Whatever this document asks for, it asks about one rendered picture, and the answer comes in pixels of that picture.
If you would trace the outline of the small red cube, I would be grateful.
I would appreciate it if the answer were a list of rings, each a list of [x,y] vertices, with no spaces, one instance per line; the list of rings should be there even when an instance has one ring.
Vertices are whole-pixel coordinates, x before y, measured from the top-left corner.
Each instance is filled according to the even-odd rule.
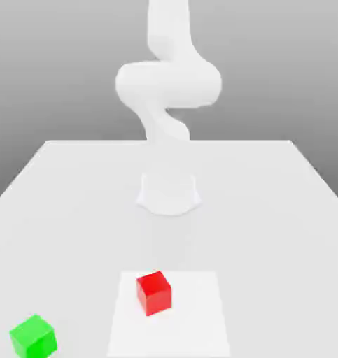
[[[136,293],[146,316],[172,307],[171,285],[161,271],[137,278]]]

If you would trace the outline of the small green cube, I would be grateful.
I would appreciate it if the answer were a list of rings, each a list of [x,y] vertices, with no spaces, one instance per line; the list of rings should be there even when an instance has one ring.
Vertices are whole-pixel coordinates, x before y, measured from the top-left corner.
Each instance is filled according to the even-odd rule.
[[[32,315],[9,334],[19,358],[48,358],[57,350],[55,330],[40,315]]]

